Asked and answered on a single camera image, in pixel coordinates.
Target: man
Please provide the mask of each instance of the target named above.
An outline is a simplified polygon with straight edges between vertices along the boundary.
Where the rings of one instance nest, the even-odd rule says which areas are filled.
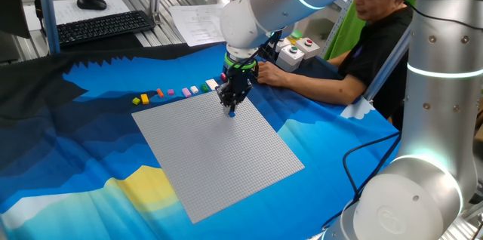
[[[354,0],[358,18],[367,21],[357,45],[328,62],[339,68],[342,80],[309,78],[286,73],[271,63],[260,63],[258,82],[289,88],[313,100],[349,105],[366,91],[412,20],[404,0]],[[374,98],[386,118],[401,105],[405,94],[408,54],[397,65]]]

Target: man's arm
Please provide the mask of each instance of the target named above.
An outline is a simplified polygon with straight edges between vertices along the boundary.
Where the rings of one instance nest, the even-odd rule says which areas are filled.
[[[259,83],[288,88],[304,97],[324,103],[349,105],[367,89],[363,82],[352,75],[338,81],[287,73],[272,63],[259,63],[259,67]]]
[[[349,105],[360,97],[367,86],[351,75],[344,80],[308,78],[288,73],[286,88],[323,103]]]
[[[334,66],[339,67],[340,64],[347,58],[347,55],[349,55],[349,53],[350,51],[344,52],[343,54],[328,60],[328,62],[333,64]]]

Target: control box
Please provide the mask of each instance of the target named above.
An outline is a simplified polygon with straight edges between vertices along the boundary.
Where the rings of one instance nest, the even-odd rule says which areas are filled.
[[[321,53],[321,48],[309,38],[302,38],[295,43],[295,47],[300,49],[305,55],[304,60],[315,57]]]
[[[304,53],[301,50],[295,48],[293,45],[288,45],[280,51],[276,64],[285,72],[293,72],[299,68],[303,60],[303,55]]]
[[[282,48],[285,48],[290,44],[291,44],[290,41],[288,41],[288,39],[286,39],[286,38],[282,38],[282,39],[278,40],[277,48],[275,48],[275,52],[279,53],[282,50]]]

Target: monitor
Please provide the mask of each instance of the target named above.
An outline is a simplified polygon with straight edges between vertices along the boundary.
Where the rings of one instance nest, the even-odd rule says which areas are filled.
[[[30,38],[22,0],[0,0],[0,62],[20,58],[15,36]]]

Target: blue tablecloth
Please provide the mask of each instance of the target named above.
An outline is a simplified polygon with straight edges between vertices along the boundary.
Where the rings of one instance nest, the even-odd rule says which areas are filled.
[[[66,87],[81,93],[51,106],[54,91],[35,115],[0,128],[0,156],[28,149],[0,170],[0,221],[8,238],[305,239],[319,233],[353,196],[343,155],[396,130],[365,100],[332,106],[255,82],[248,98],[306,168],[192,224],[131,113],[177,101],[182,88],[219,81],[225,51],[217,45],[176,60],[77,63],[68,73],[45,75],[62,76],[59,94]],[[157,88],[177,95],[162,99]],[[145,93],[149,105],[132,104]],[[357,184],[392,143],[351,155]]]

